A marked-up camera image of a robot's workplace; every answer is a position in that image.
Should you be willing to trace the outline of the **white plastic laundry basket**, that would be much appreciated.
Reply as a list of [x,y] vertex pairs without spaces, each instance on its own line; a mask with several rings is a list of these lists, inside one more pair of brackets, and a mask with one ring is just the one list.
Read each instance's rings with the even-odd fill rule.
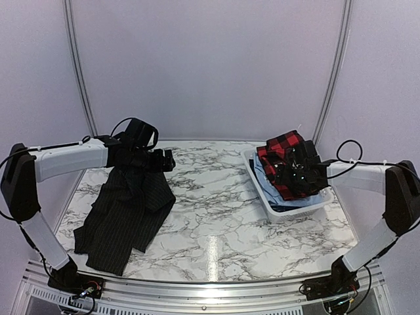
[[253,183],[253,186],[255,187],[255,189],[257,191],[257,195],[259,197],[259,200],[262,203],[262,208],[263,208],[269,222],[280,223],[280,222],[285,221],[285,220],[311,215],[315,211],[317,211],[321,208],[324,208],[326,205],[329,205],[330,203],[332,203],[334,201],[335,196],[333,194],[332,189],[325,188],[325,189],[320,191],[320,195],[322,197],[322,201],[320,203],[315,203],[314,205],[309,205],[307,207],[300,207],[300,208],[296,208],[296,209],[292,209],[292,210],[288,210],[288,211],[276,212],[275,210],[273,210],[273,208],[271,208],[265,194],[263,193],[263,191],[261,189],[261,186],[258,183],[258,180],[257,180],[256,176],[253,174],[253,172],[251,170],[249,160],[253,157],[253,152],[255,152],[255,151],[256,151],[256,149],[254,149],[254,148],[244,149],[240,153],[240,156],[243,159],[243,163],[245,164],[245,168],[246,168],[246,170],[247,170],[247,172],[248,172],[248,174],[251,178],[251,182]]

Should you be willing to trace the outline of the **black pinstriped long sleeve shirt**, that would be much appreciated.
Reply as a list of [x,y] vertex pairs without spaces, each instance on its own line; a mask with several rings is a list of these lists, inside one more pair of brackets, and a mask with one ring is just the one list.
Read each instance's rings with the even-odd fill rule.
[[112,170],[83,225],[73,231],[74,252],[87,256],[87,267],[120,276],[132,250],[145,252],[176,197],[164,173],[139,167],[142,149],[127,149],[110,136],[99,140],[112,153]]

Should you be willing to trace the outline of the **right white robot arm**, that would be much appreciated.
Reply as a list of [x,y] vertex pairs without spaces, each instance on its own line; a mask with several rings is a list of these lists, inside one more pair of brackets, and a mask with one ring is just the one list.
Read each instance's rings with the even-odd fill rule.
[[357,244],[331,265],[327,276],[307,279],[302,292],[308,300],[342,295],[358,288],[357,273],[383,256],[396,242],[419,225],[419,175],[413,163],[321,160],[312,141],[295,136],[277,146],[280,161],[274,168],[274,182],[294,198],[308,197],[325,188],[349,190],[359,197],[357,205],[367,209],[372,197],[377,222],[358,237]]

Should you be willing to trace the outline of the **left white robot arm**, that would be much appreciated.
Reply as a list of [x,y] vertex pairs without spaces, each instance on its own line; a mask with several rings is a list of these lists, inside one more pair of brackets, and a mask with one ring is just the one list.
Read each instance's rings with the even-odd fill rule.
[[101,278],[80,273],[46,219],[39,187],[74,173],[114,167],[133,167],[147,173],[167,173],[175,168],[170,149],[159,149],[159,131],[135,117],[120,132],[86,136],[62,144],[27,146],[18,142],[1,162],[1,196],[7,206],[2,217],[14,222],[26,243],[39,255],[48,285],[64,291],[83,291]]

